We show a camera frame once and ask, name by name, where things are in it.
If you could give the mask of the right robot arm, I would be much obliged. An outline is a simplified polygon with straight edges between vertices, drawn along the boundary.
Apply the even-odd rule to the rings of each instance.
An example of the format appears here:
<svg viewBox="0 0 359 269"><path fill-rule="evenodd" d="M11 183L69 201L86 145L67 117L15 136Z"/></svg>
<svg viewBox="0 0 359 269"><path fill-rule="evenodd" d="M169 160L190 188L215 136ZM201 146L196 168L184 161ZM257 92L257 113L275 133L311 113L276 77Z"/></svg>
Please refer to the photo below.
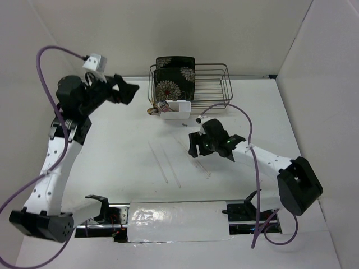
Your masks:
<svg viewBox="0 0 359 269"><path fill-rule="evenodd" d="M237 134L230 136L215 118L200 119L200 129L189 134L188 153L193 158L217 153L232 162L255 169L276 185L273 191L256 189L245 199L245 214L258 219L264 211L286 209L295 216L303 213L322 195L323 187L309 161L291 159L261 149Z"/></svg>

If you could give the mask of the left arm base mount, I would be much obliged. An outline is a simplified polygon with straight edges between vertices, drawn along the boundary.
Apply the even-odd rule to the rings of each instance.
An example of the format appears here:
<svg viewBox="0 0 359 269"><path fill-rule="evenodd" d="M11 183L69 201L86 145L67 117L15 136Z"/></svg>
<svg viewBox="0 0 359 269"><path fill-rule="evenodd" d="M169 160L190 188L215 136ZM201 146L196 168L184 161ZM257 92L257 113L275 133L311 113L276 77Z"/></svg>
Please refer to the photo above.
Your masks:
<svg viewBox="0 0 359 269"><path fill-rule="evenodd" d="M127 243L130 205L109 203L106 197L94 194L85 198L96 201L101 207L94 216L76 227L75 238L112 238L116 243Z"/></svg>

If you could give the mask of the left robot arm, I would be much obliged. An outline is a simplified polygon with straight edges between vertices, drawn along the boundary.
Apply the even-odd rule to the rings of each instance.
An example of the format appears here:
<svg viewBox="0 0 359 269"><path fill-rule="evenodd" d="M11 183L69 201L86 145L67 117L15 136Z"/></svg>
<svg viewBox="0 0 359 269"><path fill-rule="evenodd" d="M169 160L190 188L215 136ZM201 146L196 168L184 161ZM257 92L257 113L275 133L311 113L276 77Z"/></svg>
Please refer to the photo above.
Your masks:
<svg viewBox="0 0 359 269"><path fill-rule="evenodd" d="M10 223L24 235L64 243L75 227L88 219L103 224L111 210L106 197L85 196L87 205L62 211L62 198L72 166L91 128L90 114L104 102L128 105L139 90L120 75L105 80L90 76L86 82L75 75L58 81L56 108L59 115L51 124L48 151L39 179L21 210L13 210Z"/></svg>

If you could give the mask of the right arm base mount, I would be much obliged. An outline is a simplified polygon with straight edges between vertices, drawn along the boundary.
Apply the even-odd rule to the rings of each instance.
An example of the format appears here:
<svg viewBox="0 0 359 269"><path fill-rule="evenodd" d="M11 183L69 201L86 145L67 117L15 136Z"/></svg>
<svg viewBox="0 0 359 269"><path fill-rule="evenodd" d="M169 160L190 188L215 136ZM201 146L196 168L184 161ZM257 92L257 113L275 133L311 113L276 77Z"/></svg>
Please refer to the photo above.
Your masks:
<svg viewBox="0 0 359 269"><path fill-rule="evenodd" d="M227 204L227 209L222 210L222 213L227 215L229 222L230 235L244 235L253 234L255 230L256 208L251 203L257 191L252 192L242 202L230 202ZM274 212L274 210L267 210L260 213L259 225L262 225L267 218ZM280 233L281 228L277 215L274 216L265 228L268 228L268 233Z"/></svg>

